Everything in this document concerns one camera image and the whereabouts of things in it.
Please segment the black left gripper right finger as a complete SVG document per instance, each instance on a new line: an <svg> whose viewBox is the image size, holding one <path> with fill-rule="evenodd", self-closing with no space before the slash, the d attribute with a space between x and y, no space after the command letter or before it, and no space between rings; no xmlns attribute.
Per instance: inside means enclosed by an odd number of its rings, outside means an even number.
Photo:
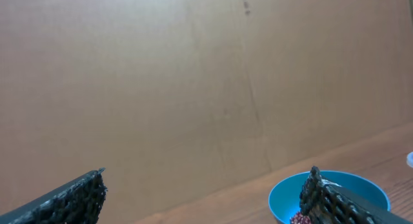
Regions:
<svg viewBox="0 0 413 224"><path fill-rule="evenodd" d="M312 223L412 224L321 175L313 166L299 195L300 213Z"/></svg>

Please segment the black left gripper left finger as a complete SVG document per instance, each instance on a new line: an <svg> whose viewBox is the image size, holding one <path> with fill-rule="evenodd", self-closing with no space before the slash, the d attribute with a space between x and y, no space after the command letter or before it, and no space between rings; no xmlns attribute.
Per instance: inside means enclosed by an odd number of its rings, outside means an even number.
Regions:
<svg viewBox="0 0 413 224"><path fill-rule="evenodd" d="M1 215L1 224L96 224L106 199L104 168Z"/></svg>

